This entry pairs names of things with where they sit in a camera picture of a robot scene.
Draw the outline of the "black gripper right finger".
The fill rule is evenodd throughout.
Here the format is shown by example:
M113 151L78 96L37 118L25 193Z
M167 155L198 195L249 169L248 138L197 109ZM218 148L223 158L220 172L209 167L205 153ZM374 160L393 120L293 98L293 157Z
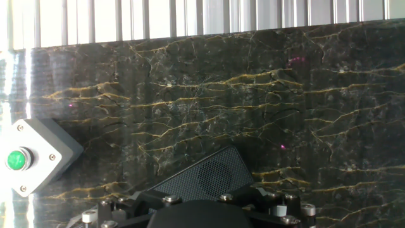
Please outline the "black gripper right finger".
M317 227L316 207L297 195L247 186L220 195L218 201L242 210L253 227Z

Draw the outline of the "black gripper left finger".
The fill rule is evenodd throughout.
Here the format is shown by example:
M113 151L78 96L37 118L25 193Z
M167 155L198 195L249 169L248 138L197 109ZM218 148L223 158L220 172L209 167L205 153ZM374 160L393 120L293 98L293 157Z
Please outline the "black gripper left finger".
M181 202L176 195L155 190L136 192L129 198L110 197L71 218L66 228L147 227L152 218L150 210L158 211Z

